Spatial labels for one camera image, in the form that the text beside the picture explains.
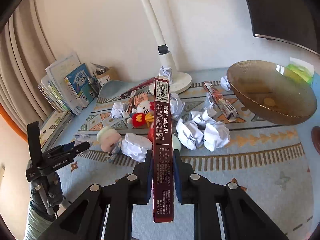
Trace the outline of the gloved left hand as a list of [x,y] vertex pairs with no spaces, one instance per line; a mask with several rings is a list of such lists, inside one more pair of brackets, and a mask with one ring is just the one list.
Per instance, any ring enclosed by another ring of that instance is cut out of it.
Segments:
[[[42,218],[53,222],[55,220],[54,215],[48,215],[47,209],[41,199],[39,194],[39,189],[43,188],[45,184],[45,177],[40,176],[36,180],[31,182],[30,185],[30,194],[31,194],[31,201],[30,207]],[[62,203],[63,196],[62,196],[62,189],[61,189],[61,181],[60,177],[57,172],[53,173],[53,182],[48,185],[47,187],[47,196],[46,196],[46,203],[49,208],[54,208],[59,206]]]

